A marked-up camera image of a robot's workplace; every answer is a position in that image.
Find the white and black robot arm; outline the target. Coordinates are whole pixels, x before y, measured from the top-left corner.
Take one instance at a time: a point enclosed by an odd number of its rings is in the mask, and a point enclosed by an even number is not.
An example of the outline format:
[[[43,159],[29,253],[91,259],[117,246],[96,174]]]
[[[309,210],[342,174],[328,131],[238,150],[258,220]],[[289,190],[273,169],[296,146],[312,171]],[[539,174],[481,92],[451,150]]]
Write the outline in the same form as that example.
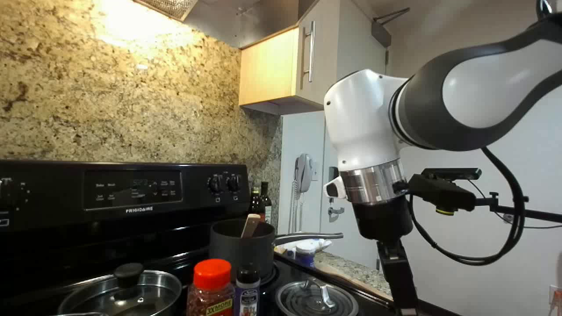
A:
[[[323,99],[338,176],[324,187],[352,204],[359,236],[377,243],[395,313],[417,316],[403,236],[419,231],[416,197],[440,213],[470,211],[477,197],[456,187],[475,169],[428,169],[405,180],[398,146],[486,152],[562,85],[562,15],[535,0],[537,22],[491,45],[442,53],[410,78],[370,69],[344,76]]]

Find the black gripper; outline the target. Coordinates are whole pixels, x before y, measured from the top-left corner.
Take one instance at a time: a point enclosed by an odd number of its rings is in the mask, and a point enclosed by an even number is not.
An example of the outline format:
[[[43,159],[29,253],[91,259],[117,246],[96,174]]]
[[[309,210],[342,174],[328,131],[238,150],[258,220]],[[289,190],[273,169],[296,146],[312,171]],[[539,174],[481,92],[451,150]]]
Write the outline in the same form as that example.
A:
[[[412,231],[407,201],[398,197],[377,206],[354,204],[352,211],[359,236],[379,241],[377,253],[391,292],[395,313],[398,316],[417,316],[419,303],[412,285],[410,268],[398,241]]]

